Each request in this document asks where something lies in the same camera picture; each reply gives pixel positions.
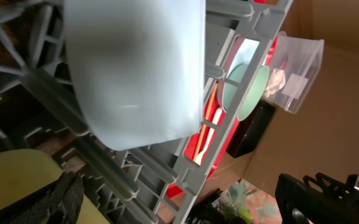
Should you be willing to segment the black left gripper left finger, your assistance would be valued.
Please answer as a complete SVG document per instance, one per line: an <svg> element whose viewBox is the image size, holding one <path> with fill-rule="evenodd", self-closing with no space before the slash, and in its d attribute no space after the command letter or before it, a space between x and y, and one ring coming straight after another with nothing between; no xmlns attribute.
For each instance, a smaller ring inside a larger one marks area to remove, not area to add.
<svg viewBox="0 0 359 224"><path fill-rule="evenodd" d="M55 181L0 210L0 224L76 223L83 203L83 181L64 172Z"/></svg>

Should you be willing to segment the yellow plastic cup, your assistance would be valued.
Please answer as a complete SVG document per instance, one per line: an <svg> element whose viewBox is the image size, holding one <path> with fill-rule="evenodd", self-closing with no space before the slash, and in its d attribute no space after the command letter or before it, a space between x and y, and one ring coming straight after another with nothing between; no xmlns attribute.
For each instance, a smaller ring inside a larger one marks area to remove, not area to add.
<svg viewBox="0 0 359 224"><path fill-rule="evenodd" d="M34 149L0 152L0 210L55 182L65 171L46 153ZM83 191L76 223L103 224L107 218Z"/></svg>

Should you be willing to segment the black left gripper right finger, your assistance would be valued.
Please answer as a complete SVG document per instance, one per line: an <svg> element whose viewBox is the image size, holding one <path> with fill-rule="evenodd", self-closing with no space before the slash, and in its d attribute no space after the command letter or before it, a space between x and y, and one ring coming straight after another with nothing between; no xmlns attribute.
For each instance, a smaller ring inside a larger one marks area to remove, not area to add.
<svg viewBox="0 0 359 224"><path fill-rule="evenodd" d="M280 174L275 198L285 224L359 224L357 174L349 175L345 183L320 172L302 180Z"/></svg>

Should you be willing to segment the mint green bowl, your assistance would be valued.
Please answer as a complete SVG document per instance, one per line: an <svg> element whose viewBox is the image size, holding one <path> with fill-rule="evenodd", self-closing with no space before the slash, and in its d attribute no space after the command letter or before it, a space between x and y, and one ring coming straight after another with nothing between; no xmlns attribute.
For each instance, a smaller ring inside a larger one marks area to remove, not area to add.
<svg viewBox="0 0 359 224"><path fill-rule="evenodd" d="M229 74L228 78L230 80L233 80L235 82L240 82L243 78L246 69L248 68L247 63L239 64L237 67L235 67L232 72ZM249 93L247 94L243 104L241 105L241 108L238 112L238 120L242 121L246 119L251 112L254 110L256 105L258 104L259 100L262 97L262 94L266 88L266 85L268 83L269 78L269 67L262 66L259 69L258 75L254 81L254 83L251 86L251 89ZM230 103L232 102L232 99L235 95L235 91L238 88L231 85L231 84L225 84L225 87L223 89L223 108L225 111L227 111Z"/></svg>

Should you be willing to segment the light blue bowl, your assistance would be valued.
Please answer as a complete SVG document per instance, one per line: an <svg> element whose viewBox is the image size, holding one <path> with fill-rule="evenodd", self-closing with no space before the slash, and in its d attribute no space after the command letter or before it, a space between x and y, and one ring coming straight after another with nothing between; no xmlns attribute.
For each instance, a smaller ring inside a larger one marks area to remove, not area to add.
<svg viewBox="0 0 359 224"><path fill-rule="evenodd" d="M64 2L72 84L105 146L122 151L199 130L205 16L201 0Z"/></svg>

